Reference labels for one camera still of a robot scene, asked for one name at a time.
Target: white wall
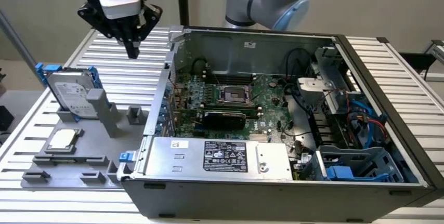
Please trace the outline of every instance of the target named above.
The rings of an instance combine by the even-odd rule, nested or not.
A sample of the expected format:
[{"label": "white wall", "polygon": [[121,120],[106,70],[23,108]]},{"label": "white wall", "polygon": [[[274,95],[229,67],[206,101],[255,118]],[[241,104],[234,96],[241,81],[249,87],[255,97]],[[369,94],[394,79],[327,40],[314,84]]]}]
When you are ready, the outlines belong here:
[{"label": "white wall", "polygon": [[[178,24],[177,0],[149,0],[163,9],[161,24]],[[63,62],[89,26],[75,15],[83,0],[0,0],[15,31],[37,61]],[[190,24],[219,26],[225,0],[189,0]],[[401,51],[421,51],[444,39],[441,0],[310,0],[298,31],[383,36]],[[0,34],[0,58],[19,59]]]}]

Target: white label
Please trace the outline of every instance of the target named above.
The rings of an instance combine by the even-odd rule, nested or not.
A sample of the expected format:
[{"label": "white label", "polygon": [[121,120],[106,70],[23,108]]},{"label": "white label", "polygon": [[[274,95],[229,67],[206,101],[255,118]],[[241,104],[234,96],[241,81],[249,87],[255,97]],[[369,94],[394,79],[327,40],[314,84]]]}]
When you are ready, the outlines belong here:
[{"label": "white label", "polygon": [[97,117],[91,104],[86,101],[86,90],[75,83],[55,82],[55,89],[69,111],[78,117]]},{"label": "white label", "polygon": [[171,149],[187,149],[187,140],[171,140]]},{"label": "white label", "polygon": [[255,48],[255,42],[243,42],[245,48]]}]

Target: power supply label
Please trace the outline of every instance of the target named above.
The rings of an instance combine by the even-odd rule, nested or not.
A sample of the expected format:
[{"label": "power supply label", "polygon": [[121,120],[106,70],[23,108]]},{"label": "power supply label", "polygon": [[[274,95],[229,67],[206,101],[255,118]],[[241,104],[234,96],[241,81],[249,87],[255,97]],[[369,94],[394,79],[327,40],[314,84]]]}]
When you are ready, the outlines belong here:
[{"label": "power supply label", "polygon": [[202,169],[213,172],[247,172],[243,142],[205,141]]}]

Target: metal pole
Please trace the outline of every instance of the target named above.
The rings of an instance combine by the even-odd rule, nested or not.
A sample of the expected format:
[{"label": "metal pole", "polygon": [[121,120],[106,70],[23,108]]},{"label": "metal pole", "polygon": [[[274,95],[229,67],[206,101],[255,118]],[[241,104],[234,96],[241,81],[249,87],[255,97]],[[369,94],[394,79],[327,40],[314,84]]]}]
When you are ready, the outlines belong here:
[{"label": "metal pole", "polygon": [[1,27],[2,31],[5,32],[17,52],[19,53],[22,60],[25,61],[26,65],[29,66],[29,69],[31,70],[34,76],[37,77],[39,83],[42,84],[42,82],[37,76],[37,73],[35,73],[35,64],[37,64],[35,60],[33,59],[25,45],[22,44],[21,39],[19,39],[17,33],[14,32],[11,25],[10,25],[1,9],[0,9],[0,27]]},{"label": "metal pole", "polygon": [[187,0],[178,0],[179,24],[189,25],[189,7]]}]

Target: sticker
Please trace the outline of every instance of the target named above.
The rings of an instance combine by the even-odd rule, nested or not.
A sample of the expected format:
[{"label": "sticker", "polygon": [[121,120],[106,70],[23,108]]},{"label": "sticker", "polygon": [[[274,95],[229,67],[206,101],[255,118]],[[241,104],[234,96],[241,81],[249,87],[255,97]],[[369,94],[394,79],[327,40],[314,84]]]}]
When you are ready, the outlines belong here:
[{"label": "sticker", "polygon": [[255,48],[255,43],[254,42],[243,42],[243,47],[245,48]]},{"label": "sticker", "polygon": [[171,149],[187,149],[187,140],[171,140]]},{"label": "sticker", "polygon": [[86,101],[86,90],[75,83],[54,82],[55,90],[69,111],[78,117],[97,117],[91,104]]},{"label": "sticker", "polygon": [[243,142],[205,141],[202,169],[211,172],[247,172]]}]

